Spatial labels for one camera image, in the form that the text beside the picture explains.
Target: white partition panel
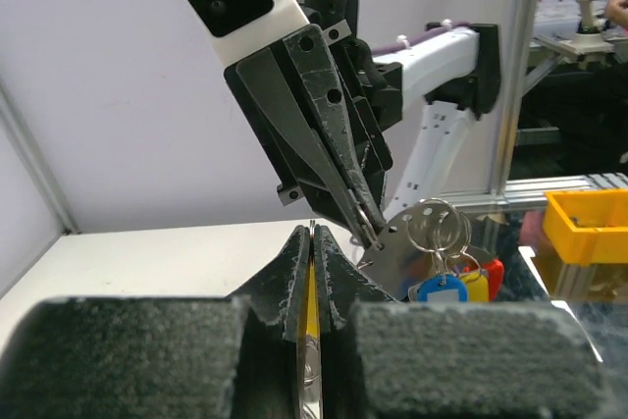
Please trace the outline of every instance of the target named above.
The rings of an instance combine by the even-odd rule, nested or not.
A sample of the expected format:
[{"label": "white partition panel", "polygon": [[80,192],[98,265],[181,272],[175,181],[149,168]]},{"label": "white partition panel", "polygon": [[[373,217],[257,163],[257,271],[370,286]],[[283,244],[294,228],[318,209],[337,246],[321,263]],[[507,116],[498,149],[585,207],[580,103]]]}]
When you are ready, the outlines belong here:
[{"label": "white partition panel", "polygon": [[[500,24],[507,45],[516,8],[513,0],[361,1],[360,35],[375,45],[444,18]],[[83,231],[309,216],[304,202],[280,204],[278,179],[184,0],[0,0],[0,12],[0,75]],[[388,132],[390,189],[419,109]],[[487,189],[498,120],[473,131],[448,190]]]},{"label": "white partition panel", "polygon": [[0,297],[57,239],[61,225],[0,123]]}]

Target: gray foam pad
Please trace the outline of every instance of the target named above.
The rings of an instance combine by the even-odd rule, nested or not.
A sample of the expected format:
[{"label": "gray foam pad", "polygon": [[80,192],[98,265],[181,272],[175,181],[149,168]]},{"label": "gray foam pad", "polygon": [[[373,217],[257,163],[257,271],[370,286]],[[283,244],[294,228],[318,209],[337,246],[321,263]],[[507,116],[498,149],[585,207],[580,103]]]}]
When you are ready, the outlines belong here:
[{"label": "gray foam pad", "polygon": [[60,299],[12,337],[0,417],[291,418],[287,362],[244,299]]},{"label": "gray foam pad", "polygon": [[362,303],[345,338],[351,417],[625,417],[580,326],[544,304]]}]

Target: keychain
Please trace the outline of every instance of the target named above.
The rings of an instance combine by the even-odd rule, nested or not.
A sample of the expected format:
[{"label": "keychain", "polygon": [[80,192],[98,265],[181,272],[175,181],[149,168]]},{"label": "keychain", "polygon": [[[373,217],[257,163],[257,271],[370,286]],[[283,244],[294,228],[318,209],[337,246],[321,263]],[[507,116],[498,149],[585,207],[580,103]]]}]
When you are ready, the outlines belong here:
[{"label": "keychain", "polygon": [[439,249],[435,247],[433,250],[437,274],[418,287],[417,301],[467,301],[469,295],[465,284],[447,268]]},{"label": "keychain", "polygon": [[[501,284],[503,284],[503,264],[500,260],[494,259],[491,262],[482,264],[481,267],[482,272],[487,278],[489,288],[489,301],[493,301],[499,293]],[[469,271],[469,267],[465,267],[462,270],[463,273],[467,273]]]},{"label": "keychain", "polygon": [[[472,303],[487,303],[490,301],[489,279],[478,260],[468,253],[462,253],[456,257],[456,261],[462,261],[465,267],[460,271],[453,267],[453,271],[459,271],[458,278],[467,288],[468,301]],[[468,264],[472,262],[476,268],[472,269]]]}]

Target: white table surface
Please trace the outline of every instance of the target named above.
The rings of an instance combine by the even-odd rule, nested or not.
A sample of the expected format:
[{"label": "white table surface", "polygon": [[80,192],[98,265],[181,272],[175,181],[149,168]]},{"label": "white table surface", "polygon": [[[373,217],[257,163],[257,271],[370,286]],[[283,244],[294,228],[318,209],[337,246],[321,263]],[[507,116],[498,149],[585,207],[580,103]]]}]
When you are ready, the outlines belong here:
[{"label": "white table surface", "polygon": [[[347,257],[349,232],[323,220]],[[0,299],[0,352],[39,301],[58,296],[224,296],[270,262],[297,225],[280,221],[63,236]]]}]

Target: yellow object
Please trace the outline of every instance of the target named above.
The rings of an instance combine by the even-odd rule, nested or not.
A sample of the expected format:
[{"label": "yellow object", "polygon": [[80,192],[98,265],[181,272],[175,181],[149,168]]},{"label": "yellow object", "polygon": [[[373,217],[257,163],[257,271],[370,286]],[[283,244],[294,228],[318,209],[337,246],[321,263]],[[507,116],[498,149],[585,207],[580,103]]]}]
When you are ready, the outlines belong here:
[{"label": "yellow object", "polygon": [[318,339],[320,335],[320,321],[318,319],[318,296],[316,295],[314,264],[310,265],[308,273],[309,295],[307,300],[307,335],[314,339]]},{"label": "yellow object", "polygon": [[488,303],[489,280],[481,274],[462,274],[460,281],[467,287],[469,301],[472,303]]},{"label": "yellow object", "polygon": [[628,264],[628,190],[549,191],[543,229],[565,264]]}]

